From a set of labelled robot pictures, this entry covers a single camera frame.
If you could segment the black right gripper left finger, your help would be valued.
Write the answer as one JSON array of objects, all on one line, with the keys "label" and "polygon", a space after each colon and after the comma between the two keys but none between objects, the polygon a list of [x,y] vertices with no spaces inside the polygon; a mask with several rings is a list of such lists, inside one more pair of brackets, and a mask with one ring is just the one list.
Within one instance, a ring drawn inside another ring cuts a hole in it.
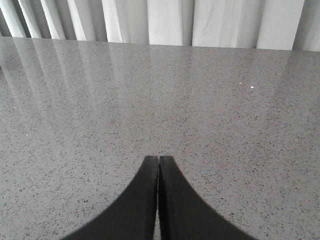
[{"label": "black right gripper left finger", "polygon": [[159,158],[145,156],[120,196],[65,240],[152,240],[155,230]]}]

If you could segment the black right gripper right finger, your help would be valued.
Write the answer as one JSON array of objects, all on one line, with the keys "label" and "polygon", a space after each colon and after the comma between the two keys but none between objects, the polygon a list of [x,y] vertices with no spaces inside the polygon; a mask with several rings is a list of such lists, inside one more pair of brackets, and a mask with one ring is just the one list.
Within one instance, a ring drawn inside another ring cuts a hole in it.
[{"label": "black right gripper right finger", "polygon": [[195,192],[172,156],[159,158],[158,214],[162,240],[252,240]]}]

